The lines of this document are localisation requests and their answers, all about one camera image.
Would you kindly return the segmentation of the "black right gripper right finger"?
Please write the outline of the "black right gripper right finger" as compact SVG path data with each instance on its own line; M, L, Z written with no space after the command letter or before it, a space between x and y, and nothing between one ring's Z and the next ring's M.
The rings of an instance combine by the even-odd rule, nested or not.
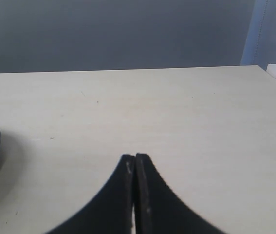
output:
M138 234L224 233L174 194L149 155L136 155L135 179L135 225Z

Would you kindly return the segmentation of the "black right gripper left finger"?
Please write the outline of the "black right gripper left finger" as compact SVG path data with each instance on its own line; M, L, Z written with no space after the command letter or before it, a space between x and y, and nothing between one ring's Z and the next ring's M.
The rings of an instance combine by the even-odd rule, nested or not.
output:
M50 234L130 234L135 157L122 155L101 190Z

